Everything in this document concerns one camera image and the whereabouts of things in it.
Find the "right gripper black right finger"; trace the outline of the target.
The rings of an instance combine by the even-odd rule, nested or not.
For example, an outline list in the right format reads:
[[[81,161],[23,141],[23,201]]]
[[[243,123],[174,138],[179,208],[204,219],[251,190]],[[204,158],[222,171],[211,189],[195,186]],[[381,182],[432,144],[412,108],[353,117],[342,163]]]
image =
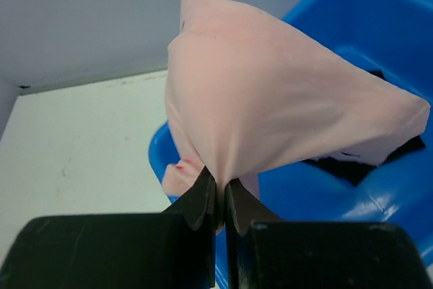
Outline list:
[[[408,234],[382,222],[286,221],[225,188],[230,288],[431,288]]]

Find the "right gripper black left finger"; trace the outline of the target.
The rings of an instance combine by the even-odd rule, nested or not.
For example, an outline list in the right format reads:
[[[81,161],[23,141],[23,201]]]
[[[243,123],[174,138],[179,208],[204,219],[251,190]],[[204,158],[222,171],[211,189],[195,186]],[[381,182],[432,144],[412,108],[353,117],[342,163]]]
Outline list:
[[[212,288],[216,196],[203,169],[160,213],[33,219],[1,266],[1,287]]]

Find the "pink bra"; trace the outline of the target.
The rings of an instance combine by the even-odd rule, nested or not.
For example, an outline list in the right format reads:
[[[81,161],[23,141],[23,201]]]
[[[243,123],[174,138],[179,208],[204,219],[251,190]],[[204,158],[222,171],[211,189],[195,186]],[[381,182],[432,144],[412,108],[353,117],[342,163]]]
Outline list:
[[[379,166],[430,114],[425,99],[230,0],[181,0],[165,108],[180,159],[167,166],[164,191],[181,196],[208,169],[219,198],[233,179],[257,196],[259,173],[303,160]]]

